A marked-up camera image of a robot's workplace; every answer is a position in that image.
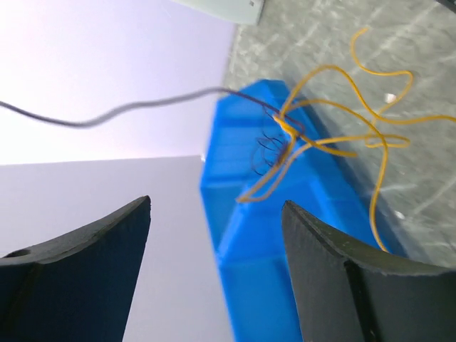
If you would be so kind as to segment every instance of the orange wire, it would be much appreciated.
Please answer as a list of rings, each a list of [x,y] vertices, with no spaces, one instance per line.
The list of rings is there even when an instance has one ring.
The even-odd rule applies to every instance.
[[[402,92],[398,95],[398,97],[392,102],[388,103],[387,105],[384,105],[378,113],[376,113],[372,108],[367,104],[365,101],[364,97],[362,96],[361,92],[359,91],[358,86],[355,84],[353,79],[345,72],[342,68],[335,66],[335,65],[323,65],[319,66],[318,68],[314,69],[311,71],[307,76],[303,77],[302,80],[296,85],[296,87],[291,91],[290,96],[287,98],[285,101],[284,105],[282,106],[280,113],[274,117],[274,120],[279,124],[281,129],[290,137],[290,143],[287,148],[287,151],[285,153],[285,156],[281,158],[280,163],[277,163],[274,165],[263,177],[261,177],[256,184],[247,190],[244,194],[241,194],[238,198],[238,202],[259,202],[262,200],[265,200],[268,196],[271,195],[271,193],[277,188],[285,174],[287,173],[288,169],[290,168],[292,162],[303,152],[308,150],[311,147],[317,148],[319,150],[323,150],[325,152],[331,153],[332,155],[341,155],[345,157],[355,157],[356,153],[354,152],[348,152],[348,151],[340,151],[336,150],[333,148],[326,147],[324,145],[330,144],[330,143],[339,143],[342,141],[355,141],[355,140],[365,140],[366,147],[369,148],[375,148],[375,147],[383,147],[383,156],[382,156],[382,162],[380,164],[380,170],[378,173],[378,178],[377,182],[374,187],[373,195],[370,201],[369,205],[369,220],[370,220],[370,228],[372,230],[373,236],[378,244],[378,246],[385,252],[387,252],[387,248],[384,245],[382,239],[380,238],[380,235],[378,233],[378,228],[376,224],[376,219],[375,219],[375,208],[377,205],[378,197],[380,194],[380,189],[381,185],[383,183],[383,180],[385,178],[385,171],[386,171],[386,166],[388,164],[388,148],[389,147],[395,147],[395,148],[404,148],[410,145],[410,140],[407,139],[406,137],[403,137],[401,135],[386,135],[382,134],[375,124],[377,121],[383,121],[385,123],[390,123],[394,125],[411,125],[415,123],[424,123],[427,121],[431,120],[450,120],[456,122],[456,118],[449,116],[449,115],[432,115],[432,116],[425,116],[422,118],[415,118],[415,119],[407,119],[407,120],[392,120],[388,118],[384,118],[381,116],[387,109],[393,107],[395,104],[397,104],[399,101],[401,101],[407,93],[410,91],[412,84],[413,84],[413,74],[410,71],[407,70],[401,70],[401,71],[394,71],[394,72],[388,72],[388,73],[382,73],[382,72],[377,72],[377,71],[372,71],[365,66],[361,64],[359,61],[356,52],[355,52],[355,43],[357,39],[363,35],[367,31],[367,28],[362,28],[359,32],[357,32],[353,38],[351,39],[351,54],[353,57],[353,60],[355,61],[356,65],[361,68],[363,71],[375,75],[375,76],[401,76],[401,75],[406,75],[408,76],[408,82]],[[322,71],[327,71],[327,70],[333,70],[341,73],[347,81],[350,83],[352,89],[354,90],[356,96],[358,97],[359,101],[363,105],[363,107],[373,116],[372,121],[369,122],[369,120],[365,119],[362,115],[354,112],[350,108],[347,108],[344,105],[341,105],[340,103],[335,103],[333,101],[325,100],[322,98],[314,98],[311,100],[304,100],[300,101],[297,104],[293,104],[293,101],[299,94],[300,90],[306,85],[306,83],[313,78],[315,75]],[[350,113],[351,115],[355,116],[357,119],[363,121],[367,126],[368,126],[368,133],[366,135],[354,135],[354,136],[348,136],[348,137],[337,137],[337,138],[328,138],[328,139],[320,139],[317,141],[313,141],[306,136],[299,134],[297,130],[295,130],[290,124],[288,124],[285,121],[285,116],[287,113],[290,111],[304,107],[306,105],[312,104],[312,103],[323,103],[327,105],[332,105],[334,107],[337,107],[341,110],[346,111],[347,113]],[[296,145],[296,141],[298,138],[301,138],[303,141],[306,142],[306,144],[300,148],[298,148],[295,152],[293,152],[293,149]],[[380,139],[379,143],[370,143],[370,140],[373,138],[378,138]],[[396,140],[402,140],[402,143],[392,143],[388,142],[387,139],[396,139]],[[276,176],[276,179],[272,182],[271,186],[269,189],[261,196],[258,197],[252,197],[253,194],[258,192],[269,180],[271,180],[274,176]]]

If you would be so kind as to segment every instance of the tangled wires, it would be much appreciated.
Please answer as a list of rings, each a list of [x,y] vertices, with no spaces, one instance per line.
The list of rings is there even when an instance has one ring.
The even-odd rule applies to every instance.
[[[266,133],[266,118],[270,118],[270,121],[274,123],[274,117],[268,112],[268,110],[264,106],[262,107],[262,109],[264,115],[262,120],[263,122],[261,124],[261,137],[256,139],[257,144],[254,150],[252,151],[252,156],[250,159],[252,170],[258,176],[264,176],[267,170],[269,170],[275,164],[279,164],[283,161],[289,144],[284,132],[280,132],[279,134],[275,135],[270,135],[269,133]],[[287,120],[297,127],[300,134],[304,134],[305,128],[302,123],[300,123],[298,120],[293,119],[291,116],[287,117]],[[261,162],[258,162],[258,158],[255,158],[255,155],[258,152],[261,153]]]
[[[356,140],[364,140],[366,147],[369,148],[377,148],[377,147],[382,147],[383,148],[383,157],[382,161],[380,164],[380,171],[378,173],[378,178],[377,182],[375,184],[375,188],[373,191],[373,195],[370,201],[370,206],[369,206],[369,218],[370,218],[370,227],[372,229],[373,236],[375,237],[375,240],[378,244],[378,246],[385,252],[387,252],[387,248],[382,242],[379,234],[378,234],[378,229],[376,225],[376,219],[375,219],[375,207],[377,205],[377,200],[378,196],[380,194],[380,188],[383,183],[383,179],[385,177],[385,171],[386,171],[386,166],[388,164],[388,148],[394,147],[394,148],[404,148],[410,145],[410,140],[407,139],[406,137],[403,137],[402,135],[394,135],[394,134],[382,134],[375,124],[377,121],[383,121],[384,123],[390,123],[392,125],[412,125],[415,123],[424,123],[426,121],[431,121],[431,120],[450,120],[453,122],[456,122],[456,118],[451,117],[449,115],[432,115],[432,116],[426,116],[423,118],[416,118],[416,119],[409,119],[409,120],[392,120],[388,118],[384,118],[381,115],[389,108],[393,107],[396,103],[401,101],[405,95],[410,91],[412,84],[413,84],[413,74],[410,71],[402,70],[402,71],[395,71],[395,72],[390,72],[390,73],[381,73],[377,71],[372,71],[367,69],[366,67],[361,65],[361,62],[358,60],[358,57],[356,56],[355,53],[355,43],[356,40],[364,34],[367,31],[366,28],[361,29],[358,33],[356,33],[353,38],[351,39],[351,55],[353,57],[353,60],[355,63],[358,65],[359,68],[361,68],[363,71],[375,75],[375,76],[399,76],[399,75],[406,75],[408,77],[408,82],[406,86],[404,87],[403,91],[400,93],[399,96],[392,102],[389,103],[385,106],[383,106],[378,112],[375,112],[365,101],[364,97],[361,95],[361,92],[358,89],[358,86],[355,84],[353,79],[345,72],[343,69],[339,68],[338,66],[335,65],[323,65],[319,66],[312,72],[310,72],[307,76],[302,78],[302,80],[298,83],[298,85],[292,90],[289,98],[286,100],[285,104],[280,110],[280,113],[278,115],[274,116],[274,120],[277,122],[277,124],[281,127],[283,132],[289,136],[289,144],[287,146],[285,154],[282,156],[281,160],[279,160],[277,163],[275,163],[269,171],[263,175],[256,184],[247,190],[244,194],[239,196],[237,198],[238,202],[258,202],[265,200],[279,185],[280,181],[290,168],[292,162],[303,152],[308,150],[311,147],[317,148],[319,150],[323,150],[324,152],[331,153],[332,155],[339,155],[343,157],[356,157],[357,154],[354,152],[350,151],[342,151],[342,150],[336,150],[330,147],[327,147],[327,144],[331,143],[339,143],[339,142],[345,142],[345,141],[356,141]],[[318,73],[321,73],[323,71],[336,71],[342,76],[344,76],[347,81],[350,83],[351,87],[355,91],[355,94],[357,95],[358,99],[360,100],[361,104],[363,107],[373,116],[372,121],[369,121],[365,119],[362,115],[359,113],[354,112],[350,108],[347,108],[344,105],[341,105],[340,103],[335,103],[330,100],[326,100],[323,98],[314,98],[311,100],[303,100],[299,101],[296,104],[292,104],[293,101],[295,100],[296,96],[298,95],[299,91],[306,85],[306,83],[313,78],[315,75]],[[336,108],[339,108],[341,110],[346,111],[347,113],[350,113],[357,119],[361,120],[363,123],[365,123],[368,126],[368,132],[365,135],[357,135],[357,136],[347,136],[347,137],[337,137],[337,138],[327,138],[327,139],[321,139],[317,141],[310,140],[307,138],[304,134],[301,134],[298,132],[293,126],[287,122],[286,119],[286,114],[289,113],[290,111],[297,109],[299,107],[304,107],[307,105],[310,105],[312,103],[323,103],[326,105],[332,105]],[[296,142],[298,139],[303,140],[306,144],[302,147],[299,147],[295,150],[296,147]],[[258,197],[253,197],[255,193],[257,193],[269,180],[271,180],[273,177],[276,177],[276,179],[272,182],[270,185],[269,189],[267,191]]]

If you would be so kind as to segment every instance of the cable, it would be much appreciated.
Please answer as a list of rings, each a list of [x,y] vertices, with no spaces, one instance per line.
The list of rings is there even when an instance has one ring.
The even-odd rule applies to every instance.
[[[267,112],[265,107],[262,107],[264,115],[262,116],[262,124],[261,124],[261,137],[256,138],[256,143],[257,146],[253,149],[250,157],[250,165],[251,169],[258,175],[258,176],[263,176],[264,173],[258,171],[259,166],[261,163],[255,162],[255,155],[258,152],[258,150],[262,147],[261,149],[261,158],[263,160],[263,163],[267,165],[268,167],[272,167],[272,165],[277,161],[279,153],[282,151],[284,143],[279,139],[282,138],[284,135],[283,133],[279,134],[279,138],[277,136],[268,136],[264,130],[264,126],[266,124],[266,116],[269,116],[271,118],[271,115]]]
[[[144,108],[154,108],[154,107],[163,107],[166,105],[174,105],[176,103],[181,103],[181,102],[187,102],[191,100],[196,100],[197,98],[201,98],[213,93],[228,93],[231,95],[239,96],[241,98],[245,98],[253,103],[257,103],[265,108],[268,108],[272,110],[275,113],[278,113],[279,110],[275,108],[272,105],[269,105],[268,103],[261,101],[257,98],[254,98],[253,96],[241,93],[240,91],[228,89],[228,88],[223,88],[223,87],[212,87],[212,88],[206,88],[202,89],[199,91],[195,91],[193,93],[188,93],[184,95],[178,95],[174,96],[171,98],[163,98],[159,100],[152,100],[152,101],[138,101],[138,102],[132,102],[132,103],[126,103],[124,105],[120,105],[116,108],[113,108],[109,110],[107,113],[104,113],[96,118],[87,120],[87,121],[80,121],[80,122],[75,122],[75,121],[67,121],[67,120],[60,120],[60,119],[55,119],[55,118],[49,118],[46,116],[38,115],[32,112],[29,112],[27,110],[21,109],[16,107],[15,105],[11,105],[9,103],[0,101],[0,107],[6,108],[8,110],[11,110],[15,113],[18,113],[20,115],[26,116],[27,118],[41,121],[43,123],[49,123],[52,125],[59,125],[59,126],[64,126],[64,127],[69,127],[69,128],[92,128],[98,125],[101,125],[103,123],[108,122],[109,120],[112,120],[113,118],[122,115],[126,112],[129,112],[131,110],[138,110],[138,109],[144,109]],[[302,125],[301,123],[297,122],[296,120],[292,118],[287,118],[291,121],[294,121],[297,125]]]
[[[307,76],[303,77],[301,81],[296,85],[296,87],[291,91],[290,96],[287,98],[286,102],[282,106],[280,113],[276,116],[274,116],[275,121],[277,124],[281,127],[281,129],[290,137],[290,142],[289,142],[289,149],[286,151],[286,155],[282,160],[279,160],[263,177],[261,177],[249,190],[247,190],[245,193],[241,194],[238,198],[238,202],[258,202],[265,200],[279,185],[281,182],[282,178],[290,168],[292,162],[303,152],[308,150],[311,147],[315,147],[319,150],[323,150],[325,152],[331,153],[332,155],[341,155],[341,156],[346,156],[346,157],[353,157],[356,156],[355,153],[352,152],[347,152],[347,151],[339,151],[335,149],[331,149],[328,147],[325,147],[324,145],[330,144],[330,143],[339,143],[343,141],[355,141],[355,140],[365,140],[366,147],[369,148],[375,148],[375,147],[383,147],[383,156],[382,156],[382,162],[380,164],[380,170],[378,173],[378,178],[377,182],[374,187],[373,195],[370,201],[369,205],[369,220],[370,220],[370,228],[373,233],[373,236],[375,238],[375,241],[377,242],[378,246],[385,252],[388,252],[388,249],[384,245],[382,239],[380,238],[380,235],[378,233],[378,228],[376,224],[376,218],[375,218],[375,209],[378,201],[378,196],[380,194],[380,189],[381,185],[383,183],[383,179],[385,177],[385,171],[386,167],[388,164],[388,148],[389,147],[395,147],[395,148],[404,148],[410,145],[410,140],[406,137],[403,137],[401,135],[386,135],[382,134],[377,127],[375,126],[377,120],[383,121],[385,123],[390,123],[394,125],[411,125],[415,123],[424,123],[427,121],[431,120],[450,120],[453,122],[456,122],[456,118],[449,116],[449,115],[433,115],[433,116],[425,116],[422,118],[416,118],[416,119],[407,119],[407,120],[392,120],[388,118],[384,118],[381,115],[389,108],[393,107],[395,104],[397,104],[399,101],[401,101],[407,93],[410,91],[412,84],[413,84],[413,74],[410,71],[406,70],[401,70],[401,71],[394,71],[394,72],[389,72],[389,73],[381,73],[377,71],[372,71],[370,69],[367,69],[363,65],[361,65],[361,62],[359,61],[356,52],[355,52],[355,42],[356,40],[365,32],[367,29],[363,28],[361,29],[358,33],[356,33],[352,39],[351,39],[351,55],[353,57],[353,60],[355,61],[356,65],[361,68],[363,71],[376,75],[376,76],[401,76],[401,75],[406,75],[408,76],[408,82],[400,95],[392,102],[389,103],[385,106],[383,106],[378,113],[376,113],[372,108],[367,104],[365,101],[364,97],[362,96],[361,92],[358,89],[358,86],[355,84],[353,79],[345,72],[342,68],[335,66],[335,65],[324,65],[324,66],[319,66],[318,68],[314,69],[311,71]],[[304,100],[300,101],[297,104],[293,104],[296,96],[298,95],[299,91],[305,86],[305,84],[313,78],[315,75],[322,71],[327,71],[327,70],[333,70],[341,73],[347,81],[350,83],[351,87],[355,91],[356,96],[360,100],[361,104],[363,107],[373,116],[373,119],[371,122],[369,122],[367,119],[365,119],[362,115],[354,112],[350,108],[347,108],[344,105],[341,105],[340,103],[335,103],[333,101],[321,99],[321,98],[314,98],[311,100]],[[290,112],[291,110],[295,110],[300,107],[304,107],[307,105],[310,105],[312,103],[323,103],[327,105],[332,105],[335,106],[341,110],[346,111],[347,113],[350,113],[351,115],[355,116],[359,120],[363,121],[367,126],[368,126],[368,133],[366,135],[356,135],[356,136],[348,136],[348,137],[337,137],[337,138],[328,138],[328,139],[321,139],[317,141],[312,141],[308,139],[304,134],[298,133],[293,127],[291,127],[286,121],[285,118],[287,116],[287,113]],[[307,142],[303,147],[298,148],[296,151],[293,152],[294,145],[296,144],[296,140],[301,138],[303,141]],[[373,138],[378,138],[380,139],[380,143],[370,143],[371,139]],[[392,143],[388,142],[387,139],[395,139],[395,140],[402,140],[401,143]],[[252,195],[256,192],[258,192],[269,180],[272,180],[273,177],[276,177],[276,179],[272,182],[270,185],[269,189],[261,196],[258,197],[252,197]]]

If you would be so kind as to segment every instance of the hole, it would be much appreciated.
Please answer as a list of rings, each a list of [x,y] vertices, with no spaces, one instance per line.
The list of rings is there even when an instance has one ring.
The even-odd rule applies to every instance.
[[[15,257],[22,257],[24,255],[30,254],[30,249],[20,249],[18,251],[11,252],[4,256],[4,258],[15,258]]]

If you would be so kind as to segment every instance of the black wire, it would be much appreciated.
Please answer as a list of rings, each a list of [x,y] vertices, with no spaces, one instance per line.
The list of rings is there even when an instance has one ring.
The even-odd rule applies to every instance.
[[[269,169],[270,167],[273,167],[274,164],[276,163],[277,157],[279,156],[279,152],[281,150],[281,146],[278,146],[277,143],[280,145],[283,145],[284,143],[280,141],[277,137],[274,136],[268,136],[266,134],[266,131],[264,130],[264,126],[266,125],[266,116],[271,117],[271,114],[268,113],[267,109],[262,106],[263,109],[263,116],[262,116],[262,123],[261,123],[261,135],[262,137],[256,138],[256,143],[258,144],[254,151],[251,154],[251,159],[250,159],[250,165],[251,169],[258,175],[258,176],[263,176],[265,172],[260,172],[259,169],[264,169],[264,165],[267,166],[266,170]],[[255,161],[255,155],[257,154],[258,150],[261,149],[261,161],[256,162]],[[270,156],[266,156],[266,151],[269,151]]]
[[[160,100],[126,103],[125,105],[120,105],[114,109],[109,110],[107,113],[104,113],[104,114],[98,116],[97,118],[93,118],[93,119],[90,119],[87,121],[80,121],[80,122],[49,118],[46,116],[28,112],[27,110],[21,109],[19,107],[16,107],[15,105],[12,105],[10,103],[6,103],[3,101],[0,101],[0,107],[11,110],[17,114],[26,116],[27,118],[41,121],[43,123],[49,123],[52,125],[65,126],[65,127],[70,127],[70,128],[92,128],[92,127],[101,125],[103,123],[106,123],[109,120],[112,120],[113,118],[115,118],[119,115],[122,115],[126,112],[129,112],[131,110],[162,107],[165,105],[174,105],[176,103],[196,100],[197,98],[201,98],[203,96],[213,94],[213,93],[228,93],[231,95],[239,96],[241,98],[250,100],[251,102],[258,103],[259,105],[263,106],[263,108],[268,108],[268,109],[274,111],[275,113],[279,113],[279,109],[275,108],[272,105],[269,105],[268,103],[265,103],[264,101],[258,100],[256,98],[254,98],[253,96],[241,93],[240,91],[232,90],[229,88],[223,88],[223,87],[206,88],[203,90],[195,91],[194,93],[174,96],[171,98],[163,98]]]

